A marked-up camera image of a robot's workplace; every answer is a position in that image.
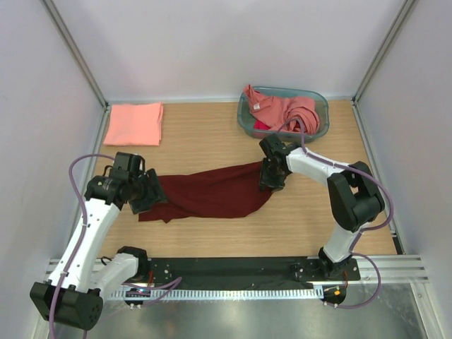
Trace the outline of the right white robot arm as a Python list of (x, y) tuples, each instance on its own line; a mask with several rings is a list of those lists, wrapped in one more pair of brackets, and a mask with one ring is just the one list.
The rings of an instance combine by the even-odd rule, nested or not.
[(276, 134), (259, 142), (265, 154), (259, 189), (279, 191), (290, 174), (301, 174), (325, 185), (336, 222), (330, 239), (319, 250), (318, 270), (328, 280), (337, 278), (351, 258), (358, 234), (384, 210), (375, 178), (364, 162), (347, 164), (311, 152), (300, 144), (284, 144)]

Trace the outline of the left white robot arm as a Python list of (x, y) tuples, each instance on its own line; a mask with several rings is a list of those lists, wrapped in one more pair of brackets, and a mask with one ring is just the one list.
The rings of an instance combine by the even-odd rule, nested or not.
[(147, 252), (123, 246), (98, 272), (93, 272), (105, 237), (129, 204), (135, 214), (149, 211), (166, 197), (155, 170), (111, 169), (108, 176), (97, 175), (87, 185), (82, 200), (82, 217), (56, 268), (45, 282), (36, 282), (30, 298), (49, 333), (63, 324), (84, 331), (99, 321), (104, 301), (128, 280), (143, 282), (150, 272)]

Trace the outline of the dark red t shirt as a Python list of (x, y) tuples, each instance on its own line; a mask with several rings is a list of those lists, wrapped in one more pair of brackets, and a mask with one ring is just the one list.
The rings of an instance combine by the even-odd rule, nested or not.
[(159, 182), (167, 201), (140, 213), (140, 222), (196, 218), (244, 218), (272, 196), (260, 189), (261, 163), (253, 162), (187, 175), (165, 175)]

